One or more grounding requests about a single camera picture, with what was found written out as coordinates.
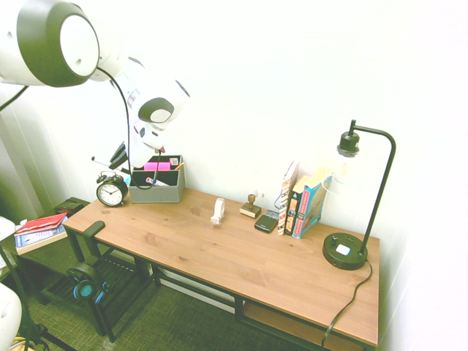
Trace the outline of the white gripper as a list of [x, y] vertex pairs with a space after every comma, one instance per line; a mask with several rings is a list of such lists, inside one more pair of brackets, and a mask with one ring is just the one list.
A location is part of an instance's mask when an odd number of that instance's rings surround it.
[[131, 166], [142, 168], [156, 153], [156, 130], [146, 122], [136, 121], [130, 127], [128, 141], [123, 142], [110, 158], [108, 168], [111, 170], [127, 170], [124, 166], [127, 156]]

